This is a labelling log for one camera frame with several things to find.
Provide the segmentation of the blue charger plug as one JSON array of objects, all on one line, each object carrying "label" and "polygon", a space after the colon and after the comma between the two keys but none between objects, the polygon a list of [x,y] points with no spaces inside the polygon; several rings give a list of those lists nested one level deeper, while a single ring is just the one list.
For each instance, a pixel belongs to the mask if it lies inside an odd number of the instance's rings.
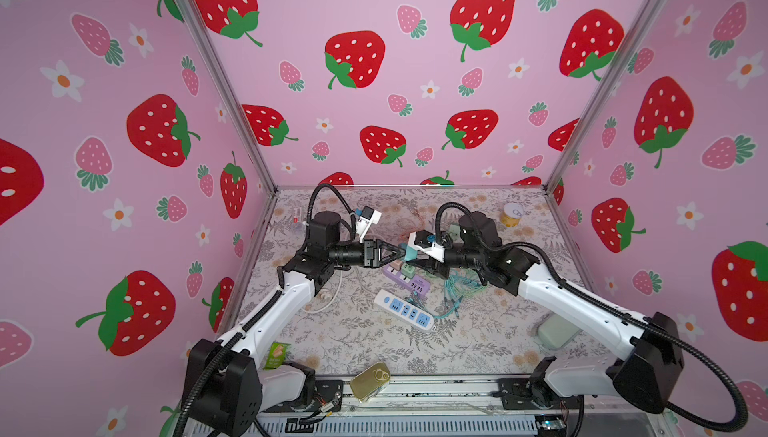
[{"label": "blue charger plug", "polygon": [[410,247],[408,244],[404,244],[403,249],[405,251],[403,260],[405,262],[416,260],[418,258],[418,251]]}]

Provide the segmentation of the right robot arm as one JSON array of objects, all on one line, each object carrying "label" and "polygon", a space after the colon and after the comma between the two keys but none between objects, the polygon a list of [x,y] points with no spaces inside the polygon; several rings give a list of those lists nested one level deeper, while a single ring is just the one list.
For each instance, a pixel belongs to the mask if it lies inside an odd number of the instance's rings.
[{"label": "right robot arm", "polygon": [[[734,380],[711,358],[680,339],[672,319],[651,317],[614,304],[561,277],[539,246],[502,243],[495,223],[457,202],[441,205],[433,230],[410,234],[408,246],[419,253],[411,265],[446,277],[452,269],[477,273],[484,285],[532,301],[587,333],[610,353],[593,363],[549,358],[532,375],[530,388],[541,402],[554,397],[616,396],[648,413],[671,411],[717,432],[736,432],[748,422],[746,401]],[[700,417],[670,397],[689,354],[720,381],[734,404],[725,422]]]}]

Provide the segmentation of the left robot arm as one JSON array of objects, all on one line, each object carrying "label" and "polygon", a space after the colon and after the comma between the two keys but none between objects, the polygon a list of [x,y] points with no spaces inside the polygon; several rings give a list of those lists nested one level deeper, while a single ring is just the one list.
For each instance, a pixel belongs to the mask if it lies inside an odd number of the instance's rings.
[{"label": "left robot arm", "polygon": [[213,434],[241,436],[258,414],[284,402],[308,403],[314,373],[299,364],[259,371],[258,366],[283,328],[338,270],[380,268],[405,252],[397,245],[367,237],[380,211],[346,205],[347,220],[331,211],[307,209],[302,244],[277,269],[272,293],[217,340],[200,340],[187,363],[183,394],[173,433],[182,436],[189,420]]}]

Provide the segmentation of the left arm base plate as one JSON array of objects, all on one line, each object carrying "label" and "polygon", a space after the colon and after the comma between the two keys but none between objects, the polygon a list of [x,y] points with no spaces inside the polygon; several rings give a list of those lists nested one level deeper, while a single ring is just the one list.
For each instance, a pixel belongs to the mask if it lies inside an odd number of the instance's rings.
[{"label": "left arm base plate", "polygon": [[331,404],[332,412],[340,411],[343,403],[344,382],[337,379],[316,380],[311,390],[304,390],[293,401],[286,401],[266,410],[266,413],[313,413]]}]

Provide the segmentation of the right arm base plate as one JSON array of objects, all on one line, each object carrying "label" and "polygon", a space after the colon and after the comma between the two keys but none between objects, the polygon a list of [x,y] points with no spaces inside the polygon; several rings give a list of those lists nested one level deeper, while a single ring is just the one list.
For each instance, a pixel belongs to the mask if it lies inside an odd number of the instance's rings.
[{"label": "right arm base plate", "polygon": [[498,389],[492,393],[500,399],[505,410],[556,411],[577,410],[578,397],[560,397],[543,381],[532,383],[528,378],[509,377],[497,381]]}]

